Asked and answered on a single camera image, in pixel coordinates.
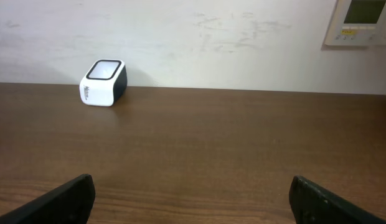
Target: wall-mounted control panel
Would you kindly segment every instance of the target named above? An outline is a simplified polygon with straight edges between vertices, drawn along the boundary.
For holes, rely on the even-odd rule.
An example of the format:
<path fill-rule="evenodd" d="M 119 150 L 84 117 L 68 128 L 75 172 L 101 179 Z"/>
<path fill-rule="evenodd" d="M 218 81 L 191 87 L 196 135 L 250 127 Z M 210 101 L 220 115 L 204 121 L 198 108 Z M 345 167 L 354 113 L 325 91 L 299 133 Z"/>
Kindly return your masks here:
<path fill-rule="evenodd" d="M 326 45 L 386 45 L 386 0 L 337 0 Z"/>

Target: small white box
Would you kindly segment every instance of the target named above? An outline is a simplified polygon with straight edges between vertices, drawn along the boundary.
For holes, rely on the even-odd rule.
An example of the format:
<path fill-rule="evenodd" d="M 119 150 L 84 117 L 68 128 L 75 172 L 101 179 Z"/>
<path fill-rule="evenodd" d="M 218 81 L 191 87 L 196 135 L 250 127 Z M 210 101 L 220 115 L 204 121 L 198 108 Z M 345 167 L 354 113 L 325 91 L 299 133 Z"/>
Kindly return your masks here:
<path fill-rule="evenodd" d="M 122 60 L 98 60 L 81 80 L 81 100 L 86 105 L 111 106 L 123 95 L 127 82 Z"/>

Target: brown tabletop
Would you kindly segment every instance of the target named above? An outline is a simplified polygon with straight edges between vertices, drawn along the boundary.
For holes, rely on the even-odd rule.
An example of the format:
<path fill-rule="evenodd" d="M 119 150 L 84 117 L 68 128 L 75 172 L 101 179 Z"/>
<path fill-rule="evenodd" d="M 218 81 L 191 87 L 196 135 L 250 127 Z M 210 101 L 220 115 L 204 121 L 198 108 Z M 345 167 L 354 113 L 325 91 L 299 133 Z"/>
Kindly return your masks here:
<path fill-rule="evenodd" d="M 89 223 L 294 223 L 298 174 L 386 219 L 386 96 L 0 83 L 0 215 L 84 173 Z"/>

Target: black object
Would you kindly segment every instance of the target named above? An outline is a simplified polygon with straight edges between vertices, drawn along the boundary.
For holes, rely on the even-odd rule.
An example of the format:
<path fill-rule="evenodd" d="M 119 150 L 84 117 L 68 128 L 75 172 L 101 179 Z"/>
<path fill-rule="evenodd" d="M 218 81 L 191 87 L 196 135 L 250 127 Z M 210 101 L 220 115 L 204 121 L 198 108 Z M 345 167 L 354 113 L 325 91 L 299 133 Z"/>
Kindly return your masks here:
<path fill-rule="evenodd" d="M 297 224 L 386 224 L 301 176 L 295 176 L 291 183 L 289 202 Z"/>
<path fill-rule="evenodd" d="M 0 217 L 0 224 L 85 224 L 95 200 L 92 177 L 83 174 Z M 297 224 L 386 224 L 332 192 L 295 176 L 289 202 Z"/>
<path fill-rule="evenodd" d="M 82 174 L 1 216 L 0 224 L 85 224 L 94 200 L 92 177 Z"/>

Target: thermostat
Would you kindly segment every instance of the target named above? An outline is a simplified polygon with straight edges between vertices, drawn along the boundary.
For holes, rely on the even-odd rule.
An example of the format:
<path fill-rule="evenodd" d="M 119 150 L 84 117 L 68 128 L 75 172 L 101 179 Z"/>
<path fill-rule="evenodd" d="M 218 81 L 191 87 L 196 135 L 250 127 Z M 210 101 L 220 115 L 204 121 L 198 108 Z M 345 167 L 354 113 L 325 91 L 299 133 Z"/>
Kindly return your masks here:
<path fill-rule="evenodd" d="M 337 0 L 326 45 L 386 45 L 386 0 Z"/>
<path fill-rule="evenodd" d="M 122 96 L 127 82 L 123 61 L 98 60 L 81 80 L 81 100 L 87 105 L 111 106 Z"/>

